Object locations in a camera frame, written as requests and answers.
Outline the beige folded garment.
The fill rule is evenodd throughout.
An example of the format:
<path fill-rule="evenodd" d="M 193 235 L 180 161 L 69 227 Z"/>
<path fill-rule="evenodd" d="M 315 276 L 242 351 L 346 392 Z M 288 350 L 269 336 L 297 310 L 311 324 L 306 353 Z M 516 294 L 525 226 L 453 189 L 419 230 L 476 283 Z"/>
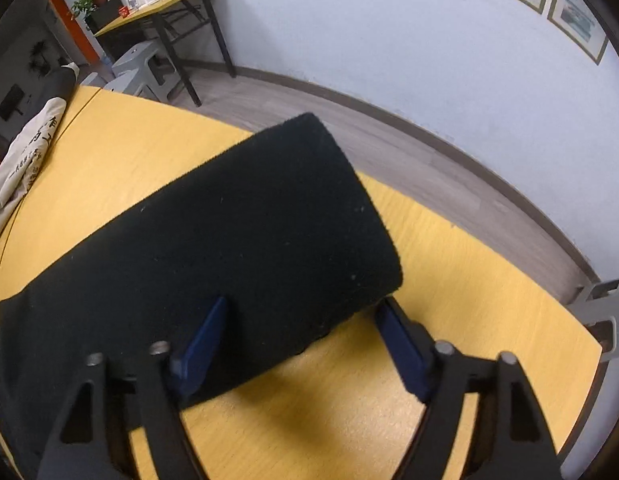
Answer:
<path fill-rule="evenodd" d="M 0 234 L 40 173 L 76 89 L 78 75 L 74 62 L 52 70 L 0 164 Z"/>

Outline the grey plastic stool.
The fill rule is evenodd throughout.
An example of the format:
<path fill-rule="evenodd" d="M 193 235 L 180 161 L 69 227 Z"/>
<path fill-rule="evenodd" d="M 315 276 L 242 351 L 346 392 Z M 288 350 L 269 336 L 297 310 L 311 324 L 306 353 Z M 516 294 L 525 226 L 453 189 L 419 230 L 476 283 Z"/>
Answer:
<path fill-rule="evenodd" d="M 111 81 L 106 81 L 98 73 L 91 73 L 82 84 L 168 103 L 169 93 L 180 81 L 174 63 L 157 39 L 142 41 L 131 47 L 112 65 L 111 70 L 114 75 Z"/>

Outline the yellow side table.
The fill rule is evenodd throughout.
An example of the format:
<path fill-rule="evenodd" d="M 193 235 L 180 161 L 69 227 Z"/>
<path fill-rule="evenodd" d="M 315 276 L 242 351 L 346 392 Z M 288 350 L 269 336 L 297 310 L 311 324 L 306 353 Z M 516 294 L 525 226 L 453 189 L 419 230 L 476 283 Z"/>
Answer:
<path fill-rule="evenodd" d="M 181 12 L 191 14 L 198 23 L 185 32 L 175 32 L 172 25 L 177 22 L 177 18 L 170 20 L 169 17 L 172 16 L 172 14 Z M 136 23 L 138 23 L 139 26 L 149 24 L 157 32 L 160 44 L 165 48 L 168 58 L 172 61 L 172 64 L 174 64 L 180 81 L 183 83 L 183 87 L 187 90 L 195 106 L 201 106 L 202 101 L 190 80 L 186 70 L 186 62 L 180 58 L 175 49 L 175 45 L 178 44 L 178 42 L 188 38 L 206 26 L 212 27 L 221 57 L 224 60 L 224 67 L 227 68 L 227 72 L 232 78 L 236 78 L 236 75 L 238 75 L 226 39 L 224 39 L 224 33 L 222 32 L 212 0 L 158 0 L 144 6 L 138 11 L 130 12 L 127 16 L 119 16 L 114 21 L 111 21 L 110 24 L 105 25 L 96 32 L 96 38 L 104 37 L 110 32 L 114 32 L 114 30 Z"/>

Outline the black fleece jacket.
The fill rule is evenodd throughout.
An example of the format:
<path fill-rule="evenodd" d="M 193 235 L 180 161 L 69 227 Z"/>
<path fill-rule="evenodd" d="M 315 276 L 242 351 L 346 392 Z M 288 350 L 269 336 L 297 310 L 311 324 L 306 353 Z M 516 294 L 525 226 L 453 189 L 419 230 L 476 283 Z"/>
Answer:
<path fill-rule="evenodd" d="M 136 364 L 165 341 L 160 394 L 212 399 L 401 287 L 364 185 L 311 114 L 232 146 L 85 238 L 0 302 L 0 434 L 27 479 L 100 353 L 119 427 L 142 424 Z"/>

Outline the grey stool at edge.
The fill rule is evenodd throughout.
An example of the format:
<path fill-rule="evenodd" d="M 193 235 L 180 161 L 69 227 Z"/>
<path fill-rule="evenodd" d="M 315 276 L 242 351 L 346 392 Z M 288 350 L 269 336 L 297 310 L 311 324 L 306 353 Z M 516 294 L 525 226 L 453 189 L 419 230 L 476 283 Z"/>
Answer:
<path fill-rule="evenodd" d="M 601 345 L 601 362 L 619 358 L 619 278 L 583 287 L 567 310 Z"/>

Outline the framed landscape picture right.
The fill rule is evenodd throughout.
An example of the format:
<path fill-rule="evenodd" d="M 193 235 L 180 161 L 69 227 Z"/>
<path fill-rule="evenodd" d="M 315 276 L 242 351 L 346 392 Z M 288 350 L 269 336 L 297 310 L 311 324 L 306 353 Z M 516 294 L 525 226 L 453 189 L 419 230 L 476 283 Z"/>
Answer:
<path fill-rule="evenodd" d="M 584 0 L 552 0 L 548 20 L 600 64 L 609 39 Z"/>

